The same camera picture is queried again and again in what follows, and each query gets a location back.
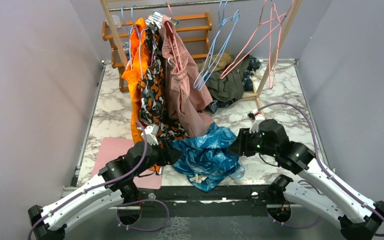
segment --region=orange garment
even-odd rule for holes
[[[139,18],[136,21],[136,26],[141,34],[141,31],[146,29],[148,26],[143,18]],[[142,36],[139,40],[139,34],[136,32],[133,26],[133,33],[130,35],[130,64],[127,65],[124,73],[121,75],[128,83],[128,91],[130,92],[131,98],[131,137],[134,143],[143,141],[141,137],[142,131],[136,126],[136,121],[139,121],[139,113],[141,111],[141,90],[139,84],[142,79],[142,75],[146,72],[149,67],[150,52],[148,46],[146,46],[147,31],[142,32]]]

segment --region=blue garment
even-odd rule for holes
[[[184,153],[173,167],[185,174],[192,185],[209,192],[239,168],[239,157],[227,151],[235,140],[236,135],[228,127],[213,122],[204,136],[172,142],[175,149]],[[196,174],[207,178],[201,183],[191,181]]]

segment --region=clothing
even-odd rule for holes
[[[162,36],[164,38],[162,56],[165,59],[174,57],[169,42],[168,31],[170,30],[166,29],[166,24],[173,30],[173,37],[176,39],[180,61],[183,66],[183,69],[180,71],[177,71],[176,67],[172,67],[170,72],[167,73],[168,77],[166,79],[168,79],[168,83],[165,94],[167,96],[168,116],[171,119],[179,119],[190,137],[199,137],[206,134],[210,125],[214,122],[208,114],[202,112],[213,99],[207,87],[204,86],[201,91],[193,88],[195,79],[200,76],[197,64],[167,16],[163,16],[161,24]]]
[[[174,148],[184,153],[173,167],[185,174],[192,185],[209,192],[239,168],[239,157],[227,151],[235,140],[230,128],[213,123],[204,136],[172,142]],[[199,183],[195,181],[196,174],[207,178]]]
[[[139,34],[143,29],[148,26],[145,24],[143,18],[139,18],[136,22]],[[148,62],[150,59],[150,52],[148,50],[149,42],[145,41],[148,34],[152,34],[150,31],[143,33],[139,39],[139,34],[136,29],[130,35],[130,64],[127,65],[124,73],[121,77],[128,83],[128,91],[131,98],[131,137],[134,143],[143,141],[141,137],[141,130],[136,126],[136,121],[139,121],[139,112],[141,110],[141,90],[139,89],[139,82],[142,75],[148,68]]]
[[[257,71],[260,68],[260,66],[261,66],[260,60],[251,56],[248,64],[248,68],[243,74],[243,79],[242,79],[243,90],[245,92],[254,91],[254,85],[253,85],[253,81],[251,80],[251,76],[254,75],[253,72]],[[212,100],[213,101],[205,109],[208,110],[210,113],[215,114],[219,108],[227,108],[228,106],[236,103],[239,99],[232,98],[228,101],[220,101],[220,100],[217,100],[215,97],[212,97]]]
[[[185,129],[181,126],[179,120],[169,118],[166,109],[166,98],[164,89],[166,87],[165,75],[163,72],[163,56],[161,49],[163,41],[156,25],[150,23],[146,42],[149,41],[149,51],[153,52],[150,66],[140,81],[141,90],[141,109],[140,119],[146,124],[155,124],[158,126],[156,137],[169,140],[184,139],[188,137]]]
[[[248,69],[250,59],[251,57],[249,55],[246,56],[245,59],[223,79],[220,79],[222,71],[213,72],[206,82],[211,96],[221,102],[242,98],[244,95],[242,79],[244,78],[245,71]]]
[[[215,60],[218,60],[218,57],[219,55],[216,55],[216,56],[212,56],[210,59],[207,60],[207,62],[203,62],[200,66],[199,66],[199,72],[204,72],[208,69],[208,65],[210,62],[214,62]],[[229,64],[231,64],[233,62],[233,57],[230,53],[228,53],[227,51],[223,52],[221,54],[221,57],[220,57],[220,61],[218,62],[218,64],[216,65],[217,61],[214,62],[211,66],[211,70],[209,70],[208,72],[211,73],[211,71],[213,72],[217,72],[217,71],[220,71],[220,70],[223,70],[225,69],[225,67]]]

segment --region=pink clothes hanger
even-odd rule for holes
[[[292,0],[292,3],[288,9],[288,11],[284,14],[281,14],[279,15],[277,10],[276,10],[276,4],[273,3],[273,5],[271,6],[271,10],[270,10],[270,20],[268,21],[265,21],[265,22],[262,22],[262,19],[263,19],[263,12],[264,12],[264,7],[266,5],[268,0],[265,0],[263,5],[262,5],[262,8],[261,8],[261,15],[259,17],[259,23],[258,23],[258,26],[255,28],[254,32],[252,33],[251,37],[249,38],[248,42],[245,44],[245,46],[242,48],[242,50],[239,52],[239,54],[236,56],[236,58],[233,60],[233,62],[226,67],[226,69],[223,71],[223,73],[221,74],[220,78],[223,79],[227,76],[228,73],[230,73],[240,62],[242,62],[245,57],[247,55],[249,55],[262,41],[264,41],[268,36],[270,36],[270,49],[271,49],[271,34],[272,32],[277,29],[278,27],[280,27],[279,29],[279,39],[277,41],[277,47],[276,47],[276,51],[277,53],[279,53],[279,44],[280,44],[280,33],[282,32],[282,25],[283,25],[283,22],[285,21],[286,19],[286,16],[288,15],[289,11],[291,10],[292,8],[292,3],[294,2],[294,0]],[[272,21],[275,21],[277,20],[279,23],[272,28]],[[267,35],[265,35],[259,42],[257,42],[257,44],[251,48],[251,50],[248,51],[247,54],[245,54],[240,60],[238,60],[239,56],[244,52],[245,48],[250,44],[251,40],[253,39],[253,37],[255,36],[255,34],[257,33],[258,29],[262,26],[262,25],[265,25],[267,23],[270,23],[270,31],[267,33]],[[272,89],[273,88],[273,83],[270,83],[271,82],[271,78],[269,80],[269,88]]]
[[[170,4],[168,2],[166,2],[165,4],[167,4],[168,10],[170,11],[171,19],[174,19],[172,8],[170,7]],[[178,42],[177,42],[177,40],[176,40],[176,38],[174,36],[174,32],[173,32],[173,29],[170,26],[170,24],[166,23],[165,26],[171,32],[171,39],[170,39],[170,36],[168,36],[168,39],[169,39],[169,42],[170,42],[171,51],[173,53],[174,62],[176,64],[177,71],[179,72],[180,70],[183,69],[183,66],[182,66],[182,59],[181,59],[181,56],[180,56],[180,53],[179,53]],[[173,47],[173,40],[174,40],[175,48],[177,50],[177,55],[176,55],[176,52],[175,52],[174,47]]]

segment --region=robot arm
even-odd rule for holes
[[[63,240],[66,232],[100,211],[137,201],[139,190],[133,182],[134,177],[154,164],[172,165],[183,155],[164,139],[162,143],[161,147],[138,142],[125,156],[109,161],[97,175],[68,196],[44,207],[31,207],[28,214],[36,239]],[[137,165],[134,172],[122,177]]]
[[[228,151],[238,156],[250,157],[256,153],[272,156],[279,167],[314,185],[324,196],[303,190],[283,175],[270,188],[273,197],[302,205],[328,219],[341,229],[346,239],[370,240],[383,222],[374,212],[384,218],[383,201],[374,202],[345,183],[324,163],[316,161],[312,150],[290,141],[284,127],[274,119],[256,120],[251,128],[241,128]]]

